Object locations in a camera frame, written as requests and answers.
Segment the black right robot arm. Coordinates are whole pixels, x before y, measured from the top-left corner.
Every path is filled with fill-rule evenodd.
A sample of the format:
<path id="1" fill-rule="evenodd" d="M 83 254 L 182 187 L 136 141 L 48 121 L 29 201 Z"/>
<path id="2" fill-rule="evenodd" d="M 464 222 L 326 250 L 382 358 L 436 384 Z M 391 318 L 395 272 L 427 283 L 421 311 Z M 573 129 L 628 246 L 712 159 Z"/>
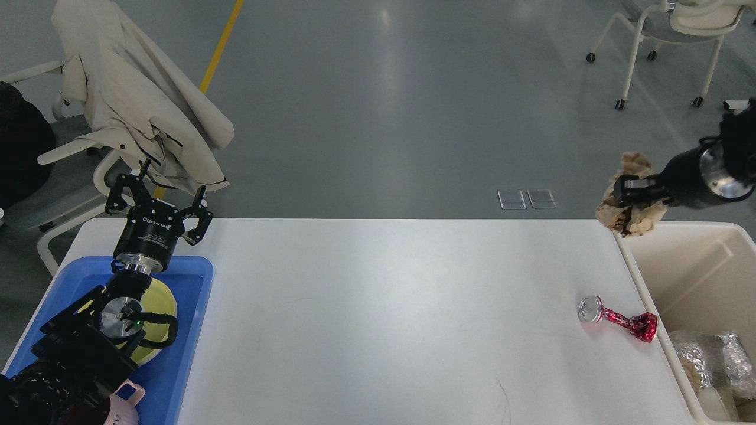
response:
<path id="1" fill-rule="evenodd" d="M 610 194 L 620 207 L 664 205 L 706 209 L 745 201 L 754 194 L 754 99 L 739 113 L 724 113 L 720 132 L 670 159 L 659 173 L 641 178 L 623 175 Z"/>

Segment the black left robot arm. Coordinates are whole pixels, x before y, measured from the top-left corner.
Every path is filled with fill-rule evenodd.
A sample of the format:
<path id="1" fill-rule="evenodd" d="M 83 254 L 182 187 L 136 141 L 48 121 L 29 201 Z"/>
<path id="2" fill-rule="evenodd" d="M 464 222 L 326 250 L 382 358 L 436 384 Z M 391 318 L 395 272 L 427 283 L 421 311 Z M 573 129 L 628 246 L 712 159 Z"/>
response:
<path id="1" fill-rule="evenodd" d="M 182 210 L 151 196 L 144 177 L 121 174 L 108 194 L 106 213 L 128 209 L 113 251 L 113 276 L 41 326 L 32 346 L 36 360 L 13 377 L 2 376 L 3 424 L 57 424 L 74 406 L 97 408 L 137 369 L 139 347 L 165 349 L 175 342 L 178 318 L 149 312 L 141 298 L 153 274 L 165 271 L 183 238 L 198 244 L 213 220 L 200 185 Z M 129 188 L 134 205 L 122 195 Z"/>

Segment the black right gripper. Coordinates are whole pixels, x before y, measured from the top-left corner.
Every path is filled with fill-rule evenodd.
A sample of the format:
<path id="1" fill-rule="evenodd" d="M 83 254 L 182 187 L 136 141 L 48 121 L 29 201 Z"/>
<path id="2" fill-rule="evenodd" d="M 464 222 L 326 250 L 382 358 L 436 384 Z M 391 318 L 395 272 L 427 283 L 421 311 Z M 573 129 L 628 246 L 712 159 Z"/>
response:
<path id="1" fill-rule="evenodd" d="M 645 177 L 619 175 L 613 185 L 619 207 L 662 204 L 689 209 L 745 201 L 754 193 L 754 183 L 736 177 L 726 168 L 721 143 L 705 143 L 673 157 L 659 174 Z"/>

